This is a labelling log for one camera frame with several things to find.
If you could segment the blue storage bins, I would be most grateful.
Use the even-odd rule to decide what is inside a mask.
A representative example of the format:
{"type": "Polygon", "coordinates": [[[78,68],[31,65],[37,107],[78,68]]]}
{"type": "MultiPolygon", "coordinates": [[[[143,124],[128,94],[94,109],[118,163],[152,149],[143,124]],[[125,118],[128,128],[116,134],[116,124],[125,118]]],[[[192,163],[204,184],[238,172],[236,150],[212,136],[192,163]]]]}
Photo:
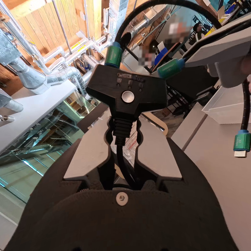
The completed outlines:
{"type": "Polygon", "coordinates": [[[162,59],[163,57],[165,57],[165,56],[167,55],[167,53],[168,53],[168,49],[167,49],[166,47],[164,47],[164,48],[159,52],[159,54],[156,56],[155,61],[154,61],[154,64],[155,64],[155,65],[158,65],[159,62],[161,61],[161,59],[162,59]]]}

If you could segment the black stand pole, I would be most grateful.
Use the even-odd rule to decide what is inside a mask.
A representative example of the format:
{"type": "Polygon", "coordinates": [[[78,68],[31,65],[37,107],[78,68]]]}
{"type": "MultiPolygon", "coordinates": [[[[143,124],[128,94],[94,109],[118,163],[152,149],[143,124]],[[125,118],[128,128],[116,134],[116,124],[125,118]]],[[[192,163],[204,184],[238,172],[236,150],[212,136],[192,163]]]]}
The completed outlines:
{"type": "Polygon", "coordinates": [[[121,47],[124,49],[122,63],[131,72],[150,75],[150,67],[154,64],[155,54],[150,52],[147,45],[136,45],[135,49],[129,48],[131,33],[126,33],[121,38],[121,47]]]}

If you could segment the black power adapter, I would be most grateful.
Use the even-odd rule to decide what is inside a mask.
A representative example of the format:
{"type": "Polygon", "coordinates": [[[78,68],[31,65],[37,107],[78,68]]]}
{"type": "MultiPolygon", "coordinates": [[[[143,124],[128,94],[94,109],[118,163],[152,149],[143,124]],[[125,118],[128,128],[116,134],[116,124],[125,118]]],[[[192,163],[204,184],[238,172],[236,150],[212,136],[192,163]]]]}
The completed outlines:
{"type": "Polygon", "coordinates": [[[196,102],[198,102],[201,106],[205,106],[213,97],[213,95],[214,94],[212,94],[211,92],[203,93],[197,97],[196,102]]]}

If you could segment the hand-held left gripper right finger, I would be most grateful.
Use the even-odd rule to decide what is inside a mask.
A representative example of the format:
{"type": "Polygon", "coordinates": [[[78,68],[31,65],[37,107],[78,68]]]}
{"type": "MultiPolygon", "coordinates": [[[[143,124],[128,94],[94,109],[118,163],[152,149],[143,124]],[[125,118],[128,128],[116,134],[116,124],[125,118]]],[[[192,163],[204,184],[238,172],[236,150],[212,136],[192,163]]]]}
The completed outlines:
{"type": "Polygon", "coordinates": [[[157,179],[182,179],[181,172],[163,132],[146,118],[137,121],[135,163],[157,179]]]}

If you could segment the black panel with plywood edge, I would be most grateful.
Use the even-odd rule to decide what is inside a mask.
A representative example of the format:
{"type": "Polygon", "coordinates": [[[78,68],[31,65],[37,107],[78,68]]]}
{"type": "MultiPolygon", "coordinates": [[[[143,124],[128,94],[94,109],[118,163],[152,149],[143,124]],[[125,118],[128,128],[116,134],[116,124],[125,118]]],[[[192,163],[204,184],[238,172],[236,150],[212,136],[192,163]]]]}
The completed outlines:
{"type": "Polygon", "coordinates": [[[168,126],[159,118],[157,118],[155,115],[153,115],[151,112],[145,112],[141,114],[143,117],[145,117],[148,121],[150,121],[152,124],[160,128],[164,134],[164,136],[167,136],[168,134],[168,126]]]}

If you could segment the flexible silver duct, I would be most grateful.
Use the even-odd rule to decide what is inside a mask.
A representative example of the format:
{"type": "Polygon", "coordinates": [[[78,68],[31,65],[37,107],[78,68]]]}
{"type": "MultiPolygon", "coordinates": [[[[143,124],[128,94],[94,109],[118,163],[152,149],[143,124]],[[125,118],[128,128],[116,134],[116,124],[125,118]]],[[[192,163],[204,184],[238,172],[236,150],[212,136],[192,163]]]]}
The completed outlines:
{"type": "Polygon", "coordinates": [[[149,24],[153,23],[156,20],[157,14],[158,13],[155,12],[153,9],[149,10],[146,14],[144,14],[143,20],[133,26],[130,31],[131,40],[141,29],[146,28],[149,26],[149,24]]]}

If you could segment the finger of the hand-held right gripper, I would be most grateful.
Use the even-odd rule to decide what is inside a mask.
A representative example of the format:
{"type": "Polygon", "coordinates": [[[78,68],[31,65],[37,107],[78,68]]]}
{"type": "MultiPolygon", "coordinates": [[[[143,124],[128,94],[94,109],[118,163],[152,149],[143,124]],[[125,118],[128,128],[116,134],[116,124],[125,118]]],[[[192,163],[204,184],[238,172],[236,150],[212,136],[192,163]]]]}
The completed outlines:
{"type": "Polygon", "coordinates": [[[250,20],[235,20],[231,23],[228,23],[221,27],[218,30],[215,30],[211,34],[205,36],[198,42],[196,42],[196,46],[206,46],[211,45],[216,42],[228,42],[235,40],[235,36],[240,36],[242,33],[248,33],[250,36],[250,20]]]}
{"type": "Polygon", "coordinates": [[[224,88],[243,83],[248,74],[241,70],[242,61],[250,54],[250,39],[220,41],[202,46],[185,63],[185,67],[207,66],[213,77],[218,77],[224,88]]]}

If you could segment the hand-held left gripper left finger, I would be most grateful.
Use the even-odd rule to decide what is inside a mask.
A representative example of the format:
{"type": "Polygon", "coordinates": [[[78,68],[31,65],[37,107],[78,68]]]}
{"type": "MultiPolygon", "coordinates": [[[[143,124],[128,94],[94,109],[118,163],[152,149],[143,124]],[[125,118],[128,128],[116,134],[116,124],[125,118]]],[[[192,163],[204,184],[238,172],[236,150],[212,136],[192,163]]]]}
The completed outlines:
{"type": "Polygon", "coordinates": [[[98,175],[100,181],[114,181],[112,124],[111,117],[98,119],[94,127],[84,134],[65,172],[64,180],[91,181],[98,175]]]}

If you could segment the clear plastic bin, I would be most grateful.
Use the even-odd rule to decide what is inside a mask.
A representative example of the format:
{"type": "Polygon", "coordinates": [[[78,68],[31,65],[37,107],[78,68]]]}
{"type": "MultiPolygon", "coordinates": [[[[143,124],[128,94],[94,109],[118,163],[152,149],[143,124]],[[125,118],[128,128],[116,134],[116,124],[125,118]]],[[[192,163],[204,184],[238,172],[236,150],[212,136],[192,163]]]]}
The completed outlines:
{"type": "Polygon", "coordinates": [[[202,111],[218,124],[241,124],[243,118],[242,85],[220,87],[202,111]]]}

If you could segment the silver insulated pipe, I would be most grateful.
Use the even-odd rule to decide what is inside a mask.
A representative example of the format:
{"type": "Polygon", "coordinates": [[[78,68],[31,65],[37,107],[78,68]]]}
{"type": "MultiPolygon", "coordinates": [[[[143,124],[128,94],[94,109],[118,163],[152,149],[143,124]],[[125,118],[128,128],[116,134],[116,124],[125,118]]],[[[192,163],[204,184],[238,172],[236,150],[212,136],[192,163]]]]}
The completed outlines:
{"type": "Polygon", "coordinates": [[[53,71],[58,69],[59,67],[67,67],[77,58],[79,58],[82,54],[87,52],[88,49],[95,49],[98,52],[102,52],[105,48],[110,45],[110,41],[106,39],[105,36],[102,36],[100,39],[96,40],[88,40],[87,38],[82,38],[76,44],[71,47],[70,51],[64,51],[64,49],[59,46],[55,48],[51,53],[46,54],[43,58],[45,63],[48,63],[52,58],[60,55],[58,59],[56,59],[48,68],[53,71]]]}

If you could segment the black hdmi switch with cable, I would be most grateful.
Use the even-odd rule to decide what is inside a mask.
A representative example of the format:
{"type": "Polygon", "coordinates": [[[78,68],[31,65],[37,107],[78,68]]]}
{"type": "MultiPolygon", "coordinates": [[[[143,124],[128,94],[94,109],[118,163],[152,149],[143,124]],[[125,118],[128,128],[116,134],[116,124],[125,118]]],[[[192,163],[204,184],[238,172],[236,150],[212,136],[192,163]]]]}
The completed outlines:
{"type": "Polygon", "coordinates": [[[161,110],[167,106],[165,80],[98,64],[88,81],[86,92],[109,106],[118,166],[129,186],[139,189],[139,178],[124,162],[123,146],[130,137],[133,122],[141,113],[161,110]]]}

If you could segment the instruction sheet in plastic sleeve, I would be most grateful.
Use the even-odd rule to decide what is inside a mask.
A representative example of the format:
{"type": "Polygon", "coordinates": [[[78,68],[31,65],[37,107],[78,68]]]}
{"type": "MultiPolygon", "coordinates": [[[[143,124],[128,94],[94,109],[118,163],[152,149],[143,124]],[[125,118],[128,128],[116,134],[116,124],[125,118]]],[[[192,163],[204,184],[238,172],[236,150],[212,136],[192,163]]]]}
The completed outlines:
{"type": "Polygon", "coordinates": [[[138,146],[137,134],[136,124],[134,123],[131,129],[130,137],[126,139],[124,146],[126,154],[130,157],[135,156],[136,147],[138,146]]]}

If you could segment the black utility cart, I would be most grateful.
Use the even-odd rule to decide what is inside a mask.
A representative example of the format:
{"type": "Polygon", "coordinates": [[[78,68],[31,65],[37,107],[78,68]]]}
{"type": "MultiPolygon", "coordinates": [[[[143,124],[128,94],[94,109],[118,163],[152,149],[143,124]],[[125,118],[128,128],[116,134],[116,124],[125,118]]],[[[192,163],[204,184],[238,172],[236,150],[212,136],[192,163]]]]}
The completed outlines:
{"type": "Polygon", "coordinates": [[[167,109],[171,112],[173,117],[183,115],[183,119],[185,119],[193,107],[193,100],[171,86],[166,86],[168,98],[167,109]]]}

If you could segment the galvanised air duct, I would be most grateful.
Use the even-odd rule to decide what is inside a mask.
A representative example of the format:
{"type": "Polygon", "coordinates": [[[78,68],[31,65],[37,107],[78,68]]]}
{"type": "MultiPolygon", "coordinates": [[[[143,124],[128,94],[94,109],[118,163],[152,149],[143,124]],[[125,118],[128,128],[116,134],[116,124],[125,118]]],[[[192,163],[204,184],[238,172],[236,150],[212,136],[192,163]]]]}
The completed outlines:
{"type": "Polygon", "coordinates": [[[20,51],[14,46],[6,33],[1,30],[1,59],[2,65],[10,65],[19,76],[23,86],[34,94],[42,94],[51,86],[64,83],[68,79],[74,79],[77,88],[82,94],[86,94],[85,83],[78,69],[67,67],[58,73],[46,75],[35,68],[28,66],[20,58],[20,51]]]}

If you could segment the person's right hand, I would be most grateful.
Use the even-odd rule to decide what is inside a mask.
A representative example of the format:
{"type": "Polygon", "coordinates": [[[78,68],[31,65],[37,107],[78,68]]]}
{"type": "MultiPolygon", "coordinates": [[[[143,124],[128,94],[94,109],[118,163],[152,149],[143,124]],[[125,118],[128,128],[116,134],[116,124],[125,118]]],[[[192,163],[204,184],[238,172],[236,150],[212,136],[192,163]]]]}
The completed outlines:
{"type": "Polygon", "coordinates": [[[241,71],[243,74],[251,74],[251,54],[248,54],[244,57],[241,63],[241,71]]]}

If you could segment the black office chair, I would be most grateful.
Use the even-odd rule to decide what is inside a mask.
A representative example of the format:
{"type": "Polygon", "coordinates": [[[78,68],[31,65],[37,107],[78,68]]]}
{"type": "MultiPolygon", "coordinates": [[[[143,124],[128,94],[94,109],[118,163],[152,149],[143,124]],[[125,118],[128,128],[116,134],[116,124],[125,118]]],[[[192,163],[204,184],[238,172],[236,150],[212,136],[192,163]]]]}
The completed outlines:
{"type": "Polygon", "coordinates": [[[185,67],[183,70],[168,78],[168,86],[178,91],[188,101],[196,99],[197,93],[214,86],[218,77],[212,77],[205,66],[185,67]]]}

